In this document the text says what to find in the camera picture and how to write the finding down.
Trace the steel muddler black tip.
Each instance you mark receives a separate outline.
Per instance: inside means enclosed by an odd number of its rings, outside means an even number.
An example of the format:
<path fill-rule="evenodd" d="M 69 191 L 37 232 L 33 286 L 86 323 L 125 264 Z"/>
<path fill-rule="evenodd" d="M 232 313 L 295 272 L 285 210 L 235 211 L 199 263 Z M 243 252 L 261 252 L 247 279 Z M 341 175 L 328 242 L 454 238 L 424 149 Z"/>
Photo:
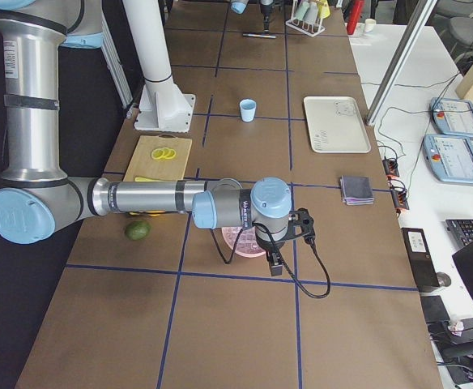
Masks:
<path fill-rule="evenodd" d="M 259 39 L 276 39 L 276 35 L 271 35 L 268 33 L 243 32 L 242 36 Z"/>

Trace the light blue cup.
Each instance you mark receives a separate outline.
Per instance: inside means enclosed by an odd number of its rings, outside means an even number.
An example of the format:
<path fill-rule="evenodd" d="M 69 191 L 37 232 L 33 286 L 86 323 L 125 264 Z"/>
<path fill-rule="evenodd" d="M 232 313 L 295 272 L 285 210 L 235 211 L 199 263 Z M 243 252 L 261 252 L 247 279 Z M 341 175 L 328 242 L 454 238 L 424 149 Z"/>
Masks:
<path fill-rule="evenodd" d="M 255 118 L 257 103 L 253 99 L 246 98 L 239 103 L 241 120 L 243 122 L 251 122 Z"/>

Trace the mint green cup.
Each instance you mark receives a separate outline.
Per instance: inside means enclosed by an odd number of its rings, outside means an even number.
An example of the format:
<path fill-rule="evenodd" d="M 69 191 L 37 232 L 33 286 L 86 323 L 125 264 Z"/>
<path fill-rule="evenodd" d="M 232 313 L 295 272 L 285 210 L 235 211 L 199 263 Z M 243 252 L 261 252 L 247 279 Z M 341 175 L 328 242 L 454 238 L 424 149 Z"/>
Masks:
<path fill-rule="evenodd" d="M 293 19 L 298 20 L 298 21 L 304 21 L 305 16 L 307 15 L 307 12 L 309 11 L 309 8 L 310 8 L 310 1 L 301 0 L 296 6 Z"/>

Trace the white-grey cup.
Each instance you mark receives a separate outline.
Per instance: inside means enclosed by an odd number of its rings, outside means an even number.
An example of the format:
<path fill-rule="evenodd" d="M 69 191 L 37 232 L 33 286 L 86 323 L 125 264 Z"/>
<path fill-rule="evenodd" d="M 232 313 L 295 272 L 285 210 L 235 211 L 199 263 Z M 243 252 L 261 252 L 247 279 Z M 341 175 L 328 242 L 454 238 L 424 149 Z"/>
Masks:
<path fill-rule="evenodd" d="M 318 4 L 316 2 L 309 2 L 304 16 L 304 23 L 308 24 L 309 26 L 314 25 L 317 22 L 318 15 Z"/>

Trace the red cylinder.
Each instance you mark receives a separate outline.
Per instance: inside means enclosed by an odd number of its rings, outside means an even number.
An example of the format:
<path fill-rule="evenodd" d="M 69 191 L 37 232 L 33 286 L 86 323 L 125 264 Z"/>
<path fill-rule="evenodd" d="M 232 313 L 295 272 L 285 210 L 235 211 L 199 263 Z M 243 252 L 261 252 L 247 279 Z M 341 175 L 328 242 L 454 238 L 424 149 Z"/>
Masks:
<path fill-rule="evenodd" d="M 352 8 L 347 21 L 347 34 L 349 36 L 353 35 L 356 30 L 363 6 L 364 0 L 354 0 L 351 4 Z"/>

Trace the grey folded cloth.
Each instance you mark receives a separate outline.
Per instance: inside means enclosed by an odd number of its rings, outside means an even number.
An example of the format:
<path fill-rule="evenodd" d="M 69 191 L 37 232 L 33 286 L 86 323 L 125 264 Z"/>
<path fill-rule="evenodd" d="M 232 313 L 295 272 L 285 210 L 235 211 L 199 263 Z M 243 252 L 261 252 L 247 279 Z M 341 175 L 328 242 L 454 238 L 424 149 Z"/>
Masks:
<path fill-rule="evenodd" d="M 346 205 L 374 203 L 373 190 L 368 177 L 342 176 L 339 182 L 342 199 Z"/>

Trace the yellow lemon far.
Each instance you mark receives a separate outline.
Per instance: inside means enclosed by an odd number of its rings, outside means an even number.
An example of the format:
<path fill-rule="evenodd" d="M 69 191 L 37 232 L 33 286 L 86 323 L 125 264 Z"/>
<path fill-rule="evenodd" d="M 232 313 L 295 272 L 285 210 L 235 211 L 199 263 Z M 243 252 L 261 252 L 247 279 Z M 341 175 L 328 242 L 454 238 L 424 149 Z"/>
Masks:
<path fill-rule="evenodd" d="M 156 217 L 159 215 L 163 215 L 166 211 L 147 211 L 144 214 L 149 215 L 150 217 Z"/>

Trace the cream bear tray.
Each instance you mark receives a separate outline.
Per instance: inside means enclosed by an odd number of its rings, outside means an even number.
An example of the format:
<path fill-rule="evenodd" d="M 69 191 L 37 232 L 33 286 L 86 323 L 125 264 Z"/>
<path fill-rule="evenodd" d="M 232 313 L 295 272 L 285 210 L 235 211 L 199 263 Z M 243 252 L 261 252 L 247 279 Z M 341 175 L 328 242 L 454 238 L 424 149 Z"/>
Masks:
<path fill-rule="evenodd" d="M 371 150 L 356 100 L 349 96 L 307 96 L 303 100 L 310 145 L 316 153 Z"/>

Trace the green lime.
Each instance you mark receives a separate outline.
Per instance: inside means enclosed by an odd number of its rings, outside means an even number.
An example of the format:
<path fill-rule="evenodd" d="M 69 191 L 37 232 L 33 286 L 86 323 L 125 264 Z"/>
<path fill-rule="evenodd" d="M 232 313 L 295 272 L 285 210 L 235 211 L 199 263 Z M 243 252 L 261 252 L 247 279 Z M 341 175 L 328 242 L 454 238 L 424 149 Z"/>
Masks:
<path fill-rule="evenodd" d="M 145 220 L 136 220 L 130 222 L 124 230 L 124 235 L 131 241 L 139 241 L 148 236 L 151 232 L 151 226 Z"/>

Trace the wooden cutting board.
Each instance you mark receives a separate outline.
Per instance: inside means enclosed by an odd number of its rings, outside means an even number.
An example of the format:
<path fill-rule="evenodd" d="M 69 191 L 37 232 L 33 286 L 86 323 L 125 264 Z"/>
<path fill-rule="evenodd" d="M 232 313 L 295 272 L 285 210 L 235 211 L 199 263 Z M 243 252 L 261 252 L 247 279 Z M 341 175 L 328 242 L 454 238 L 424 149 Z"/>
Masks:
<path fill-rule="evenodd" d="M 181 180 L 189 159 L 191 139 L 171 135 L 142 135 L 124 176 L 125 182 L 139 177 L 151 181 Z"/>

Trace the black keyboard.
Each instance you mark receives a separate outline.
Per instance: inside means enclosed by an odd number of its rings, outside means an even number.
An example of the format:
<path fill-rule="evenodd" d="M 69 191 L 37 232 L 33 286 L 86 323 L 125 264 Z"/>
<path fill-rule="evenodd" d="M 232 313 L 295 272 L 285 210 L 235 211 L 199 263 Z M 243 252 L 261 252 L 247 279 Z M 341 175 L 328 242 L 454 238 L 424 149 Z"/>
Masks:
<path fill-rule="evenodd" d="M 460 247 L 473 242 L 473 219 L 447 219 L 445 223 Z"/>

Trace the blue teach pendant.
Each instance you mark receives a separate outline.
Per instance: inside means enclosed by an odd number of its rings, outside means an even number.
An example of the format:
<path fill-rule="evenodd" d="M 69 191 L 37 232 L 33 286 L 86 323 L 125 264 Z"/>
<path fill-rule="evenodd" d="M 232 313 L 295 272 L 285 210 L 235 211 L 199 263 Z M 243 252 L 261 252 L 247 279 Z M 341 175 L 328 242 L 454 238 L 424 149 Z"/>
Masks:
<path fill-rule="evenodd" d="M 425 135 L 424 154 L 441 182 L 473 185 L 473 146 L 467 137 Z"/>
<path fill-rule="evenodd" d="M 473 139 L 473 103 L 469 100 L 434 97 L 431 114 L 437 129 L 444 135 Z"/>

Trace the blue teach pendant far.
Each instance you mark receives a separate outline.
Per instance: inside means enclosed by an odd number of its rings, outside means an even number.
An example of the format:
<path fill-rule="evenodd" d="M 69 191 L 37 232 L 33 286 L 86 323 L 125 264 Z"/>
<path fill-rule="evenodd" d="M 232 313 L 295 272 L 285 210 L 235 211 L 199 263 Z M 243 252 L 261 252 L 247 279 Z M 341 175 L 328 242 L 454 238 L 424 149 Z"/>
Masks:
<path fill-rule="evenodd" d="M 437 129 L 444 135 L 473 139 L 473 103 L 469 100 L 434 97 L 431 114 Z"/>

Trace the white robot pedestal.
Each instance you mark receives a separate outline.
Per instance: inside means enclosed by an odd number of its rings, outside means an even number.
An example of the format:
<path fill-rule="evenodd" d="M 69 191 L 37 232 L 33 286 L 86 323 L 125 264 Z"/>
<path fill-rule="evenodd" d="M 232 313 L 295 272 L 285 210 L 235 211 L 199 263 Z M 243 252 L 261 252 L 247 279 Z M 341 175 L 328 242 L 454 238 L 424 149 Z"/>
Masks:
<path fill-rule="evenodd" d="M 196 97 L 182 93 L 173 80 L 158 2 L 125 0 L 123 5 L 145 83 L 135 128 L 188 132 Z"/>

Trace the aluminium frame post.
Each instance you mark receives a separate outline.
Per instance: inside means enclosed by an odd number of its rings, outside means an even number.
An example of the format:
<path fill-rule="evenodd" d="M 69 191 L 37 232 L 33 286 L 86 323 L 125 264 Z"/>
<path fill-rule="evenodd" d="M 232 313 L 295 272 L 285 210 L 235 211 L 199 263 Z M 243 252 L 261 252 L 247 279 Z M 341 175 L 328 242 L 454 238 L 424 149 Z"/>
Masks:
<path fill-rule="evenodd" d="M 368 126 L 373 126 L 375 124 L 381 107 L 390 94 L 396 79 L 402 71 L 406 60 L 418 40 L 422 29 L 428 22 L 436 4 L 437 0 L 419 0 L 416 4 L 414 12 L 412 13 L 402 35 L 401 41 L 398 43 L 394 56 L 392 57 L 376 95 L 373 98 L 373 102 L 365 119 L 365 123 Z"/>

